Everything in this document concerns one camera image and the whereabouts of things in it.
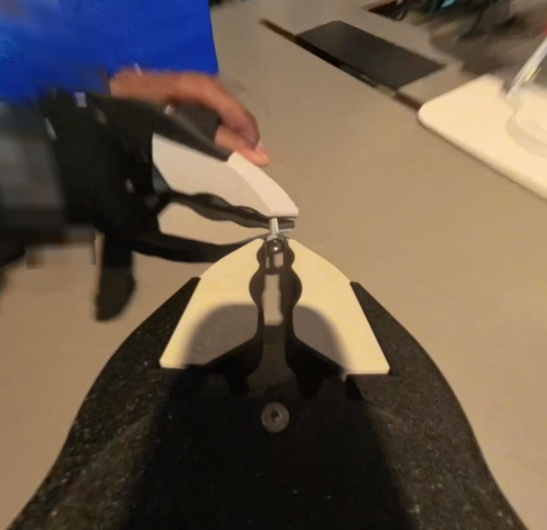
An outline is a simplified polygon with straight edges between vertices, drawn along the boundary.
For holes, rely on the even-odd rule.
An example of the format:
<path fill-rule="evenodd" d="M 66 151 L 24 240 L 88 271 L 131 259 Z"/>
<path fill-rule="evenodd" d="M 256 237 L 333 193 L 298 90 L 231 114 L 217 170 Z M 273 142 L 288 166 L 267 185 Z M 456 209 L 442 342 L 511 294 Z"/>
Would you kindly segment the black desk mat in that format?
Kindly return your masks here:
<path fill-rule="evenodd" d="M 401 89 L 446 67 L 340 20 L 300 32 L 295 41 L 329 64 L 389 89 Z"/>

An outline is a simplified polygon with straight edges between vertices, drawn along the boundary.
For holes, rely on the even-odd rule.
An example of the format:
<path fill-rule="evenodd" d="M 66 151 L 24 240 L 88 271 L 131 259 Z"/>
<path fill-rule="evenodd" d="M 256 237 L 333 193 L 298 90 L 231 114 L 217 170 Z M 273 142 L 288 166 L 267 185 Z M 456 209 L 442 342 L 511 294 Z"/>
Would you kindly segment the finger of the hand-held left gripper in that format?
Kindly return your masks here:
<path fill-rule="evenodd" d="M 251 238 L 234 243 L 216 244 L 167 235 L 158 230 L 137 229 L 132 232 L 132 250 L 173 262 L 211 264 L 255 240 L 262 241 L 261 238 Z"/>
<path fill-rule="evenodd" d="M 154 134 L 152 159 L 172 192 L 211 196 L 229 209 L 250 210 L 266 220 L 299 217 L 299 209 L 285 190 L 261 168 L 233 152 L 214 157 L 167 137 Z"/>

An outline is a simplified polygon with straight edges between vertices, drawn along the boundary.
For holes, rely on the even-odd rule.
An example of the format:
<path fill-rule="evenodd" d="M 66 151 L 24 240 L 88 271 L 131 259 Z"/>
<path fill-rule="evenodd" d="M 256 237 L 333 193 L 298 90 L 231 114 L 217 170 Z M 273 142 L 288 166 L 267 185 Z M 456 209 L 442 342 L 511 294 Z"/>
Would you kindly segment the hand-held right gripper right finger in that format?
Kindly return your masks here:
<path fill-rule="evenodd" d="M 285 245 L 284 306 L 296 340 L 336 364 L 341 376 L 389 373 L 350 280 L 295 240 Z"/>

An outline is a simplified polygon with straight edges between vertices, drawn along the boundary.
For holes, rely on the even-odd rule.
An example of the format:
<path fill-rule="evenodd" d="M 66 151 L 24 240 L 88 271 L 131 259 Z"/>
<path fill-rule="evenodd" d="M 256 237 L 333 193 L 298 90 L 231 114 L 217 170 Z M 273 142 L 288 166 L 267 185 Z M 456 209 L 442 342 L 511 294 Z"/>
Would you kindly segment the white document stand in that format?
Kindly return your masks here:
<path fill-rule="evenodd" d="M 546 37 L 514 75 L 483 75 L 426 102 L 428 130 L 546 199 Z"/>

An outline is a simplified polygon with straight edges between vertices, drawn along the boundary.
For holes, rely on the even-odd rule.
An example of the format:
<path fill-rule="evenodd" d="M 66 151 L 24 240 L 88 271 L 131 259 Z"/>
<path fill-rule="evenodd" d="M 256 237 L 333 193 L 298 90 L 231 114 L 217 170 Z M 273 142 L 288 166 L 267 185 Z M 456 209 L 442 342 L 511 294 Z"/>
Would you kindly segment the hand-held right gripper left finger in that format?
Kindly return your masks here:
<path fill-rule="evenodd" d="M 250 341 L 259 310 L 250 281 L 259 270 L 257 239 L 212 264 L 200 277 L 159 364 L 163 369 L 207 365 Z"/>

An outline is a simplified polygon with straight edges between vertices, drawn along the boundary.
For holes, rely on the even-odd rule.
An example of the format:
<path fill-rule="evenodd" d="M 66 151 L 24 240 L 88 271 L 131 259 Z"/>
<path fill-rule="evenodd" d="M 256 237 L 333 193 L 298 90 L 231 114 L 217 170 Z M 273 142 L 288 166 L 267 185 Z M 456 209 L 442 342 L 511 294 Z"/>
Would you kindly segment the blue plastic bin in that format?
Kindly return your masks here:
<path fill-rule="evenodd" d="M 1 101 L 143 70 L 218 73 L 209 0 L 1 0 Z"/>

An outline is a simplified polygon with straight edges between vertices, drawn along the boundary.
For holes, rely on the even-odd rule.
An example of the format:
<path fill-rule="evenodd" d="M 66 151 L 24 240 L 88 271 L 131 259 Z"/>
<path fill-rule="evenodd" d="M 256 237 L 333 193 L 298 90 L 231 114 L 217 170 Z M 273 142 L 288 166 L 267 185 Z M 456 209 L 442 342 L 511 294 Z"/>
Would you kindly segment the person's left hand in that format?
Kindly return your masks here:
<path fill-rule="evenodd" d="M 255 116 L 214 76 L 125 69 L 110 79 L 109 87 L 111 94 L 119 98 L 206 108 L 220 120 L 215 131 L 216 146 L 238 152 L 258 167 L 270 164 Z"/>

